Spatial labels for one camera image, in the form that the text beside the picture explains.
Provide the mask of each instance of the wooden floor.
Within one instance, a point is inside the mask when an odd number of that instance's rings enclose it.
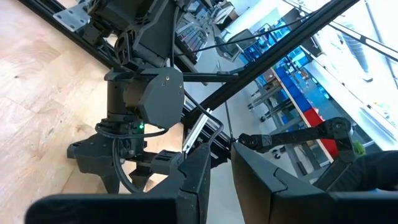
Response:
[[[106,116],[107,71],[20,2],[0,1],[0,223],[22,223],[27,207],[46,195],[105,193],[98,176],[81,174],[66,158],[66,148],[94,134]],[[182,125],[147,140],[147,151],[180,151]]]

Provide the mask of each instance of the green object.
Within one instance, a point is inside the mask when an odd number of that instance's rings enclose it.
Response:
[[[363,156],[366,154],[365,147],[363,147],[363,145],[359,141],[354,142],[354,152],[359,156]]]

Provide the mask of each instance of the black metal frame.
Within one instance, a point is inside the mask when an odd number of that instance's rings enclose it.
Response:
[[[52,15],[56,12],[62,11],[65,8],[56,0],[20,0],[23,4],[33,10],[40,17],[45,19],[48,23],[66,35],[69,39],[74,41],[80,47],[85,49],[89,54],[94,56],[101,63],[111,68],[109,58],[106,52],[102,49],[90,45],[83,40],[79,35],[70,32],[64,26],[59,24]],[[234,94],[243,89],[247,84],[252,82],[262,72],[271,68],[281,58],[285,57],[290,51],[298,47],[305,39],[311,37],[322,27],[331,22],[334,18],[339,16],[345,10],[357,3],[359,0],[332,0],[323,6],[313,16],[309,17],[301,26],[292,30],[290,34],[271,47],[262,57],[256,62],[252,62],[245,66],[244,70],[238,71],[238,75],[226,77],[224,74],[203,74],[198,73],[189,59],[185,56],[176,57],[175,65],[181,69],[182,72],[191,73],[184,76],[186,82],[227,82],[225,85],[216,90],[212,95],[205,99],[201,105],[204,108],[215,110],[222,105],[226,100],[230,99]],[[182,113],[182,123],[185,130],[191,128],[200,115],[198,108],[184,107]],[[200,133],[202,139],[207,139],[215,131],[215,127],[206,124],[203,131]],[[215,139],[215,143],[211,146],[211,151],[216,157],[212,157],[212,167],[217,166],[222,162],[226,162],[227,158],[231,158],[230,146],[231,139],[225,133],[221,133]]]

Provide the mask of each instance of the gray floor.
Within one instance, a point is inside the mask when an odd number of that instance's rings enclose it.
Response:
[[[210,35],[207,46],[213,45],[212,34]],[[200,72],[215,72],[217,61],[220,61],[222,70],[233,70],[243,66],[237,59],[234,63],[220,58],[216,50],[211,49],[202,53],[196,69]],[[205,86],[202,83],[185,83],[185,89],[194,99],[201,102],[221,86],[221,83],[209,83]],[[271,119],[261,123],[259,117],[267,112],[265,105],[256,107],[249,111],[247,105],[252,102],[251,95],[257,90],[256,84],[250,83],[246,88],[235,94],[228,100],[229,115],[231,118],[231,129],[236,138],[241,133],[247,134],[267,134],[275,129],[275,124]],[[229,133],[226,109],[224,105],[214,110],[213,115],[224,123],[224,132]],[[275,165],[285,169],[295,175],[295,171],[290,163],[287,154],[283,154],[279,160],[275,160],[269,153],[262,155]],[[240,210],[238,198],[236,196],[231,163],[226,163],[211,170],[210,199],[208,207],[208,223],[244,223]]]

